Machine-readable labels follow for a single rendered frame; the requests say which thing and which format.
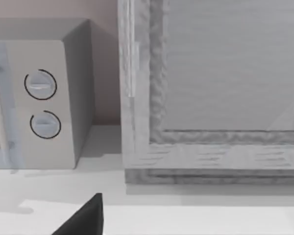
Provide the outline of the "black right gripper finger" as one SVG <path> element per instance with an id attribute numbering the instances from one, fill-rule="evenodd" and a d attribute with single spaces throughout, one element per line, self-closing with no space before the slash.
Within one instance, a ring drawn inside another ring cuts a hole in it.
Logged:
<path id="1" fill-rule="evenodd" d="M 96 193 L 51 235 L 103 235 L 102 193 Z"/>

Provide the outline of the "pale blue microwave knob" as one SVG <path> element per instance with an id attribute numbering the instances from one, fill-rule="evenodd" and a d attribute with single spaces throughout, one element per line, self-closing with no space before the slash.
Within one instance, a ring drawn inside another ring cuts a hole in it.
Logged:
<path id="1" fill-rule="evenodd" d="M 27 88 L 28 91 L 36 98 L 47 98 L 52 94 L 52 79 L 48 74 L 42 71 L 37 71 L 29 76 Z"/>
<path id="2" fill-rule="evenodd" d="M 41 113 L 33 118 L 33 129 L 35 132 L 44 138 L 54 136 L 58 130 L 57 120 L 49 113 Z"/>

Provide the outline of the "pale microwave oven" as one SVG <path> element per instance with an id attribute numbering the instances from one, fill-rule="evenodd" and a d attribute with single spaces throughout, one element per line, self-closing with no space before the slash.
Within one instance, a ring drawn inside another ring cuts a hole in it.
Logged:
<path id="1" fill-rule="evenodd" d="M 27 88 L 42 71 L 52 94 L 36 98 Z M 0 169 L 73 169 L 94 116 L 91 27 L 80 18 L 0 18 L 0 102 L 9 152 L 0 146 Z M 56 134 L 39 136 L 33 118 L 51 114 Z"/>

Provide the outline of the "grey wooden cabinet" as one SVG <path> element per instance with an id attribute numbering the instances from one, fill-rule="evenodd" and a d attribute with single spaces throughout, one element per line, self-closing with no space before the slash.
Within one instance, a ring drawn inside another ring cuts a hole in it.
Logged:
<path id="1" fill-rule="evenodd" d="M 118 0 L 127 184 L 294 185 L 294 131 L 166 131 L 167 0 Z"/>

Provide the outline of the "grey cabinet door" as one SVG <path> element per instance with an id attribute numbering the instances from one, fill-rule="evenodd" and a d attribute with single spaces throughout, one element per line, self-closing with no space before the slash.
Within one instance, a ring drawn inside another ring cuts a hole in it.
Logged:
<path id="1" fill-rule="evenodd" d="M 150 141 L 294 144 L 294 0 L 150 0 Z"/>

